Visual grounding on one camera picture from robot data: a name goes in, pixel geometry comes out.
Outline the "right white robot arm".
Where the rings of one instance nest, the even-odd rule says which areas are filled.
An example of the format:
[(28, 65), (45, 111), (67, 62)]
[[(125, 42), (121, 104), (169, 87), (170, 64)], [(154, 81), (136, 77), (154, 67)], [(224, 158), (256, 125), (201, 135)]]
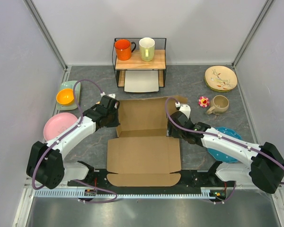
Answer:
[(226, 135), (208, 124), (192, 123), (182, 111), (168, 115), (168, 136), (183, 139), (189, 144), (217, 150), (241, 163), (216, 161), (213, 171), (207, 174), (208, 183), (218, 186), (226, 181), (246, 178), (258, 189), (273, 194), (284, 184), (284, 159), (275, 145), (249, 143)]

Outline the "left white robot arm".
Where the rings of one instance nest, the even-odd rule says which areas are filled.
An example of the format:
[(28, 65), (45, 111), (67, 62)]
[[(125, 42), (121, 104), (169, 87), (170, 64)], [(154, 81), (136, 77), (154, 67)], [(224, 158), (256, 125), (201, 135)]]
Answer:
[(35, 190), (56, 188), (61, 182), (78, 180), (84, 186), (94, 182), (94, 168), (83, 161), (66, 164), (64, 159), (82, 140), (101, 128), (119, 125), (120, 103), (115, 94), (103, 95), (98, 104), (83, 112), (67, 130), (45, 143), (32, 145), (27, 165), (27, 175), (32, 178)]

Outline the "brown cardboard box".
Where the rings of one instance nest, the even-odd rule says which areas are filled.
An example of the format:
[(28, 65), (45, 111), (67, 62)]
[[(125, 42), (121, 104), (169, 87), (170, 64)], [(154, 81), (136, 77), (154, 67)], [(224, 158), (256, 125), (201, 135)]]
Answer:
[(175, 96), (122, 100), (117, 138), (108, 141), (107, 179), (118, 187), (170, 187), (181, 178), (180, 141), (167, 136), (167, 113), (176, 112)]

